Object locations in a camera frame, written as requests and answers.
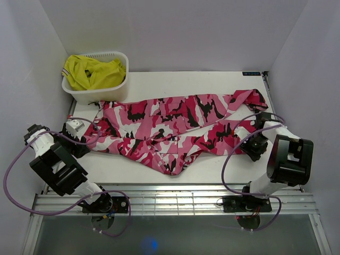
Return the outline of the pink camouflage trousers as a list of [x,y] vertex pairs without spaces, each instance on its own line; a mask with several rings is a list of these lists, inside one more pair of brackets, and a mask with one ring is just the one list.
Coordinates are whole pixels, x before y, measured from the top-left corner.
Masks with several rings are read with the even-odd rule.
[[267,104],[256,90],[231,95],[201,94],[147,99],[134,103],[101,101],[84,133],[93,151],[121,155],[166,175],[179,175],[203,152],[226,156],[236,149],[236,127],[255,131],[249,121],[230,116],[246,105],[253,112]]

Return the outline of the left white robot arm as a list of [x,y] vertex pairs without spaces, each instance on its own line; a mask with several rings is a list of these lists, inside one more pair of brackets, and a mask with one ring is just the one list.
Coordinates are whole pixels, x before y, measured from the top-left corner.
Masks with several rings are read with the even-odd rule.
[[49,133],[46,126],[29,127],[24,141],[35,151],[30,167],[58,195],[86,197],[79,204],[84,213],[108,213],[114,208],[112,197],[101,194],[104,189],[88,180],[88,173],[77,161],[90,152],[86,139],[77,136],[83,127],[82,121],[68,121],[60,132],[62,137]]

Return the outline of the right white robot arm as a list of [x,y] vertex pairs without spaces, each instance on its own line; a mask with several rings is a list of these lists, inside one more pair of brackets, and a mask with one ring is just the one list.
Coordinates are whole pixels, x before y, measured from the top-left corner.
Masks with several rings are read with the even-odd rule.
[[260,200],[282,188],[307,184],[313,155],[313,142],[290,132],[273,114],[259,113],[251,124],[257,133],[236,125],[235,134],[243,141],[240,149],[256,162],[266,152],[269,142],[273,146],[266,172],[242,189],[246,194],[240,197],[240,205],[246,211],[254,210]]

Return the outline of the yellow trousers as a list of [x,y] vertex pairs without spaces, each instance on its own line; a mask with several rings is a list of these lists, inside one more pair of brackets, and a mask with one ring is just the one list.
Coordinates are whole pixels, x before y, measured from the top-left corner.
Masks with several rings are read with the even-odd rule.
[[71,55],[65,62],[62,75],[75,91],[114,88],[126,78],[126,66],[118,59],[101,62],[97,59]]

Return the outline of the white plastic basket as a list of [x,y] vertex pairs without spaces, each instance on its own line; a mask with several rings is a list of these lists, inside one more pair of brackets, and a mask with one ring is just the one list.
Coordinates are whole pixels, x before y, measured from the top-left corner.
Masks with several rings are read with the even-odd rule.
[[126,66],[126,78],[117,87],[109,89],[99,90],[87,90],[87,91],[75,91],[71,88],[66,77],[63,76],[62,89],[70,94],[77,103],[81,105],[87,105],[93,102],[99,102],[101,100],[106,101],[123,101],[128,95],[128,84],[129,84],[129,60],[128,57],[121,52],[101,52],[101,53],[87,53],[81,54],[81,56],[91,57],[101,62],[110,62],[118,58]]

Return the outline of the blue label sticker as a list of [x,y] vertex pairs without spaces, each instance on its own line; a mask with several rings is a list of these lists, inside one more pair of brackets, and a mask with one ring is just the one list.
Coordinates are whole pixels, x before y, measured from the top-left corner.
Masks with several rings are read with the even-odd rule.
[[260,72],[242,72],[242,75],[243,76],[261,76],[261,73]]

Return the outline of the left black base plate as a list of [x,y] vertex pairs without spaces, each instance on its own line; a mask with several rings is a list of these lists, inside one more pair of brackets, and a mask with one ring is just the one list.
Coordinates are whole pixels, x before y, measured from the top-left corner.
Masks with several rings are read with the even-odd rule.
[[128,199],[126,197],[111,196],[102,194],[95,202],[88,204],[86,201],[81,202],[79,206],[83,213],[127,213]]

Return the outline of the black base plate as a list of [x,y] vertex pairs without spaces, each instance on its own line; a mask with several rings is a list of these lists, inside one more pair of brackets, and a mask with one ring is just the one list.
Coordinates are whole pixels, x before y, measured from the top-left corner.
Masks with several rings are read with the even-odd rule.
[[222,197],[225,213],[272,212],[269,199],[260,199],[251,195],[227,195]]
[[83,213],[127,213],[128,199],[126,197],[111,196],[102,194],[95,202],[88,204],[86,201],[81,202],[79,206]]

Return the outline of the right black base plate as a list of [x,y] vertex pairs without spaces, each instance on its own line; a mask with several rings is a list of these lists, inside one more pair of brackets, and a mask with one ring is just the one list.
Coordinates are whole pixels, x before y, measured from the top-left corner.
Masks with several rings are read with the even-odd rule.
[[272,212],[269,199],[260,199],[251,195],[227,195],[222,197],[225,213]]

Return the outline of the aluminium rail frame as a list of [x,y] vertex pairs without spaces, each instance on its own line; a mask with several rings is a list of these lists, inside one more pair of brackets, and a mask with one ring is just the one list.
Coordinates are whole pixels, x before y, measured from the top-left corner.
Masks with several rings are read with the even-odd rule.
[[[222,215],[222,198],[232,192],[223,185],[105,185],[113,196],[126,194],[133,216],[202,216]],[[282,215],[318,214],[313,194],[288,187],[277,191],[270,200],[272,211]]]

